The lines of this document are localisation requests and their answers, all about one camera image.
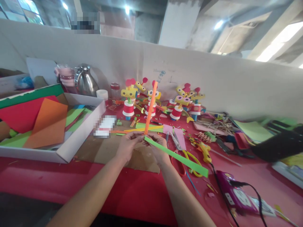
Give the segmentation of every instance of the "pink paper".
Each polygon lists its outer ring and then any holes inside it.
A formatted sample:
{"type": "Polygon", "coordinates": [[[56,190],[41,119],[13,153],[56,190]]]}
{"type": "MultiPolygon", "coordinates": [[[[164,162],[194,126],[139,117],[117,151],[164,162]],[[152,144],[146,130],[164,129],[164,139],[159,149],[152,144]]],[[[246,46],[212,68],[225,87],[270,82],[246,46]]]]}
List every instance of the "pink paper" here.
{"type": "Polygon", "coordinates": [[[184,134],[183,134],[182,129],[174,128],[174,131],[177,135],[177,138],[178,138],[178,141],[179,141],[179,144],[180,144],[181,148],[183,150],[186,150],[185,139],[184,139],[184,134]]]}
{"type": "Polygon", "coordinates": [[[170,132],[173,133],[173,127],[170,125],[163,125],[163,133],[170,135],[170,132]]]}

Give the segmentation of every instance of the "paper cup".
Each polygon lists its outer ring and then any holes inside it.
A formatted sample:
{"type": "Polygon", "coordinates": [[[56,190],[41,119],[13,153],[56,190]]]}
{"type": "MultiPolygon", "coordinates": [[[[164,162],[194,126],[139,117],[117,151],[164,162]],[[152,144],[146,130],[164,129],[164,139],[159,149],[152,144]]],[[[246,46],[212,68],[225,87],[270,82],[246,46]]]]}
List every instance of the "paper cup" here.
{"type": "Polygon", "coordinates": [[[96,91],[97,97],[102,98],[105,101],[105,106],[108,106],[108,92],[107,90],[98,90],[96,91]]]}

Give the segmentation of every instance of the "concrete pillar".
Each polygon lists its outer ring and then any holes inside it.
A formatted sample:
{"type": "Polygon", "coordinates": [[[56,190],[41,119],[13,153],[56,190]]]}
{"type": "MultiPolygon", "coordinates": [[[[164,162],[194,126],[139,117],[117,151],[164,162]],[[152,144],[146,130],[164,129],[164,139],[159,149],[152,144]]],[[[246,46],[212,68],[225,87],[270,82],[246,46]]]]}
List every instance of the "concrete pillar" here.
{"type": "Polygon", "coordinates": [[[202,5],[202,0],[169,0],[159,45],[185,48],[202,5]]]}

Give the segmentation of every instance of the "brown cardboard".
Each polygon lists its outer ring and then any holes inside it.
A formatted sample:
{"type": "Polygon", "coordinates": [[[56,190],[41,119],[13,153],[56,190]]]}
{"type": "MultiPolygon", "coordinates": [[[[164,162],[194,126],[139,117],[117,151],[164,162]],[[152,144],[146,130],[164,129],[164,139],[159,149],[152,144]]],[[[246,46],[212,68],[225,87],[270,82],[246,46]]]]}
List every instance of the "brown cardboard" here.
{"type": "MultiPolygon", "coordinates": [[[[116,129],[122,131],[131,129],[130,124],[129,121],[122,121],[122,126],[118,126],[116,129]]],[[[111,134],[108,139],[99,139],[90,135],[76,153],[77,159],[106,164],[116,155],[121,138],[122,136],[115,134],[111,134]]],[[[135,146],[132,158],[125,167],[160,173],[151,148],[142,145],[142,143],[135,146]]]]}

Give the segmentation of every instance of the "colored paper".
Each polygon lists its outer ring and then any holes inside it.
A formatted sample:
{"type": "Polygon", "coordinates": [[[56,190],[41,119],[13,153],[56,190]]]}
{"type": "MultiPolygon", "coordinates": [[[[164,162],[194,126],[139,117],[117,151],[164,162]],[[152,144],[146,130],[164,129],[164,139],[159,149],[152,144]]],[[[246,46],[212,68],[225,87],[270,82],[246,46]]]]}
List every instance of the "colored paper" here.
{"type": "Polygon", "coordinates": [[[0,146],[21,148],[21,147],[23,147],[23,145],[25,144],[25,142],[27,141],[27,139],[29,138],[31,133],[32,133],[32,131],[28,131],[26,133],[19,134],[11,139],[3,140],[0,143],[0,146]]]}
{"type": "MultiPolygon", "coordinates": [[[[145,128],[146,124],[144,123],[136,123],[136,129],[139,129],[139,128],[145,128]]],[[[149,131],[156,131],[156,132],[162,132],[163,133],[163,128],[158,128],[158,129],[148,129],[149,131]]]]}
{"type": "Polygon", "coordinates": [[[32,134],[24,148],[39,148],[64,141],[67,105],[44,99],[32,134]]]}
{"type": "Polygon", "coordinates": [[[84,109],[71,109],[68,111],[65,126],[70,125],[79,116],[79,114],[82,113],[83,110],[84,109]]]}
{"type": "Polygon", "coordinates": [[[184,165],[188,166],[190,169],[200,173],[201,175],[203,175],[205,177],[208,177],[208,169],[198,165],[197,163],[194,163],[193,161],[191,161],[187,158],[184,158],[183,156],[167,149],[166,147],[163,147],[162,145],[158,144],[157,142],[153,141],[152,139],[150,139],[146,136],[145,136],[144,140],[147,141],[148,143],[154,145],[155,147],[161,149],[162,151],[164,151],[168,155],[172,156],[173,158],[177,159],[178,161],[182,162],[184,165]]]}
{"type": "Polygon", "coordinates": [[[79,126],[82,124],[83,121],[85,121],[85,119],[92,113],[91,110],[87,109],[87,108],[84,108],[83,112],[82,112],[82,115],[79,116],[78,120],[76,121],[76,123],[71,126],[70,129],[68,129],[68,131],[76,131],[77,128],[79,128],[79,126]]]}
{"type": "Polygon", "coordinates": [[[44,88],[36,89],[34,91],[30,91],[28,93],[22,93],[20,95],[8,97],[0,101],[0,109],[13,106],[16,104],[28,102],[34,99],[48,97],[48,96],[58,96],[64,93],[61,84],[55,84],[51,86],[47,86],[44,88]]]}
{"type": "Polygon", "coordinates": [[[234,120],[234,123],[253,141],[255,142],[263,142],[271,137],[269,131],[263,128],[258,122],[239,122],[234,120]]]}
{"type": "MultiPolygon", "coordinates": [[[[129,130],[125,130],[127,132],[131,132],[131,131],[144,131],[146,128],[136,128],[136,129],[129,129],[129,130]]],[[[163,131],[163,126],[162,125],[159,125],[159,126],[149,126],[148,127],[148,131],[153,131],[153,130],[156,130],[156,129],[162,129],[163,131]]]]}
{"type": "MultiPolygon", "coordinates": [[[[63,141],[63,143],[65,143],[67,141],[67,139],[72,135],[72,133],[73,132],[65,132],[64,133],[64,141],[63,141]]],[[[55,149],[55,148],[60,148],[63,143],[54,144],[54,145],[42,147],[42,148],[39,148],[39,149],[51,150],[51,149],[55,149]]]]}
{"type": "Polygon", "coordinates": [[[73,109],[84,109],[84,105],[75,105],[73,109]]]}
{"type": "Polygon", "coordinates": [[[56,96],[48,96],[9,106],[0,109],[0,119],[19,133],[31,131],[34,128],[40,107],[45,98],[58,102],[56,96]]]}
{"type": "Polygon", "coordinates": [[[179,144],[183,150],[186,150],[185,139],[182,129],[174,128],[179,144]]]}
{"type": "Polygon", "coordinates": [[[170,132],[173,133],[173,127],[170,125],[163,125],[163,133],[170,135],[170,132]]]}

